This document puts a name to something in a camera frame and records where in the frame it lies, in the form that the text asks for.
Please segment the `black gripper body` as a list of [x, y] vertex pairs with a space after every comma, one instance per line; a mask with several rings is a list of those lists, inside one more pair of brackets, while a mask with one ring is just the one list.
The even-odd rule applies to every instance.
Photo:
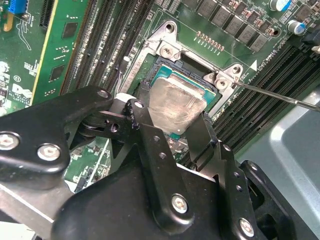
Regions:
[[157, 225], [142, 168], [134, 161], [73, 195], [51, 230], [53, 240], [232, 240], [218, 214], [218, 185], [179, 166], [195, 220], [185, 232], [170, 235]]

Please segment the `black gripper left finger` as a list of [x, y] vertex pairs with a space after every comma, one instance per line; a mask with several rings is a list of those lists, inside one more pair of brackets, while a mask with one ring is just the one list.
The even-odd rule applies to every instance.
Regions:
[[1, 210], [38, 234], [51, 234], [58, 211], [71, 197], [64, 182], [70, 151], [86, 143], [90, 135], [79, 126], [92, 114], [106, 125], [102, 135], [124, 143], [116, 157], [122, 163], [136, 147], [156, 223], [178, 234], [193, 222], [191, 211], [174, 209], [172, 198], [187, 190], [161, 129], [148, 109], [136, 99], [124, 105], [124, 114], [110, 111], [113, 97], [97, 86], [87, 86], [0, 119], [0, 187], [9, 207]]

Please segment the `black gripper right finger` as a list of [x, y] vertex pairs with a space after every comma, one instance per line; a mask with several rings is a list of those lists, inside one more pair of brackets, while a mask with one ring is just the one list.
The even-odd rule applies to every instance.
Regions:
[[218, 226], [226, 240], [311, 240], [313, 232], [254, 162], [237, 163], [202, 112], [186, 130], [194, 169], [215, 180]]

